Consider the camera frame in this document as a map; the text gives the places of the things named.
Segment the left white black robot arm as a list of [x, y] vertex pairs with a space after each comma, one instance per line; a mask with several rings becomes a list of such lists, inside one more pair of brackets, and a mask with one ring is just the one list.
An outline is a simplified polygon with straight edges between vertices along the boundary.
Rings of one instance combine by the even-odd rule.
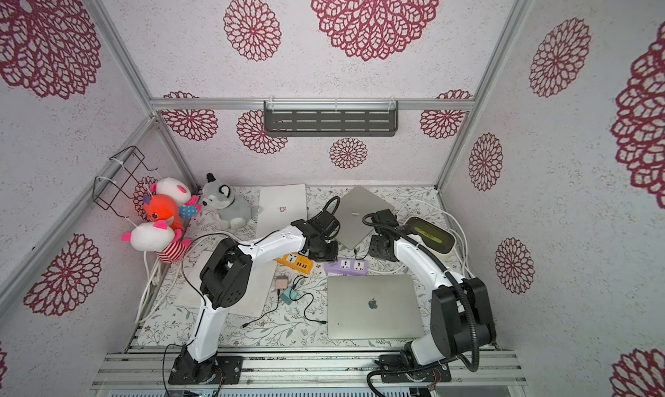
[[220, 379], [218, 339], [230, 308], [248, 290], [254, 269], [290, 253], [306, 253], [313, 261], [338, 256], [339, 221], [327, 211], [296, 220], [282, 230], [246, 242], [224, 239], [199, 274], [202, 299], [199, 322], [176, 358], [168, 385], [203, 384]]

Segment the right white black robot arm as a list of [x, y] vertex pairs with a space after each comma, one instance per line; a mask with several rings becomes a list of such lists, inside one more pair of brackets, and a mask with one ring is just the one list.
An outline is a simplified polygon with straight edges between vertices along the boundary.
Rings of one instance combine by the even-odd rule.
[[376, 232], [372, 252], [404, 264], [424, 287], [431, 289], [429, 333], [405, 345], [400, 365], [392, 368], [377, 362], [379, 369], [366, 377], [372, 393], [382, 395], [372, 383], [375, 377], [429, 374], [454, 360], [468, 371], [477, 372], [481, 347], [495, 343], [495, 319], [487, 286], [481, 279], [465, 276], [443, 263], [443, 256], [455, 251], [452, 232], [418, 217], [401, 225], [388, 209], [369, 213], [362, 222]]

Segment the teal charger plug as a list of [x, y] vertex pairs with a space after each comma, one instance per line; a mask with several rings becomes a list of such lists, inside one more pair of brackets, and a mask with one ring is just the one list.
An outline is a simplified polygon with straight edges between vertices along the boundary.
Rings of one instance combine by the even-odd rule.
[[289, 287], [281, 294], [281, 300], [286, 305], [291, 305], [300, 299], [300, 294], [294, 288]]

